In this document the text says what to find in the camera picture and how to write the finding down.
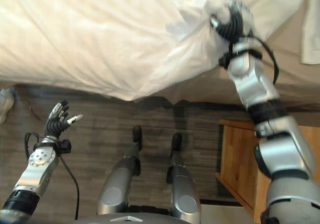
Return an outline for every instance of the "black wire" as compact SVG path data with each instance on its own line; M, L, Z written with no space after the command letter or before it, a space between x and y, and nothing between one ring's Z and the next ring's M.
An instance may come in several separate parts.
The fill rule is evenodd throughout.
M69 167L67 166L67 164L65 163L65 160L63 160L62 156L60 156L60 159L65 167L65 169L68 171L68 173L70 174L70 176L72 177L74 184L76 186L76 208L75 208L75 216L74 219L78 220L78 212L79 212L79 199L80 199L80 191L79 191L79 186L77 183L77 180L75 178L75 176L72 174L71 170L69 169Z
M47 137L47 136L39 136L39 134L37 132L28 132L27 134L25 134L24 136L24 152L25 152L25 157L26 157L26 160L27 162L29 162L29 157L30 157L30 153L29 153L29 150L28 150L28 142L29 142L29 139L31 137L31 135L34 135L36 137L36 141L37 143L39 142L39 138L42 138L42 139L49 139L51 141L53 141L58 147L59 147L59 144L57 143L56 140L54 140L53 138L50 138L50 137ZM74 215L74 219L75 220L78 220L78 213L79 213L79 202L80 202L80 191L79 191L79 185L78 185L78 182L75 178L75 176L73 175L73 173L71 172L71 170L69 169L68 165L66 164L65 160L62 158L62 156L60 156L60 159L65 167L65 169L67 170L67 172L70 174L71 178L73 179L74 181L74 184L75 184L75 187L76 187L76 208L75 208L75 215Z
M270 47L268 46L267 43L265 43L263 40L261 40L259 37L253 36L253 38L255 38L256 40L258 40L262 46L264 47L264 49L268 52L270 58L273 61L273 68L274 68L274 73L273 73L273 84L275 85L279 76L279 66L278 63L276 61L274 52L270 49Z
M24 136L24 154L25 154L27 162L29 161L29 157L30 157L30 153L29 153L29 149L28 149L29 148L28 142L29 142L31 135L34 135L36 137L37 143L39 142L39 134L37 132L33 131L33 132L28 132L25 134L25 136Z

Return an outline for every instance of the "wooden nightstand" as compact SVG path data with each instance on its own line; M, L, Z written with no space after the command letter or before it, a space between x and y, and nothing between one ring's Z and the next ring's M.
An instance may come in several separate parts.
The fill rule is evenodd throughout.
M266 209L266 195L270 179L258 169L254 146L254 125L247 121L221 120L223 125L221 171L219 181L237 201L260 223L260 215ZM320 127L299 126L316 158L314 178L320 184Z

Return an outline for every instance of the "floor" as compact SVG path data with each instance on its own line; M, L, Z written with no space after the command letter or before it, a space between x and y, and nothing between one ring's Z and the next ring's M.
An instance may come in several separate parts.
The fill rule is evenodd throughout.
M221 162L219 120L248 120L247 113L240 108L188 102L171 105L157 97L133 103L82 91L26 85L16 87L15 97L7 121L0 126L1 205L26 168L25 133L42 133L48 113L63 99L69 101L70 116L84 115L60 138L69 139L72 144L71 154L65 154L64 160L79 183L80 217L96 214L100 188L108 172L130 146L134 125L142 127L143 150L140 153L141 175L132 182L131 204L170 208L171 186L166 183L166 173L175 132L182 133L184 162L194 176L200 198L235 201L219 184L215 172L219 171ZM294 114L302 125L318 123L314 115ZM34 218L54 223L71 221L76 197L74 183L60 163Z

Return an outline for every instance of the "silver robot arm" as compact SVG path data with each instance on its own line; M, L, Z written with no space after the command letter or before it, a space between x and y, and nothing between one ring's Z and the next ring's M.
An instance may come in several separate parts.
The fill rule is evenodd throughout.
M254 149L259 169L269 178L263 224L320 223L320 187L313 179L315 157L295 119L283 107L279 93L264 74L262 55L256 50L253 18L241 2L229 4L231 20L211 25L230 41L220 59L234 82L240 100L255 124L261 141Z
M59 163L59 155L70 152L70 142L59 141L59 136L70 125L82 119L83 115L65 120L69 108L67 104L65 100L59 102L50 113L45 123L45 137L34 145L34 152L28 158L26 169L0 210L1 222L21 223L32 216Z

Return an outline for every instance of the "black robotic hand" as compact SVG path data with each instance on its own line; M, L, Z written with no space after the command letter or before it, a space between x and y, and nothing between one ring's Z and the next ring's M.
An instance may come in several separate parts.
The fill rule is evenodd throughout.
M80 114L65 120L65 118L68 116L68 109L69 106L66 100L62 100L55 105L44 125L44 135L46 137L54 137L59 139L64 130L84 117L82 114Z

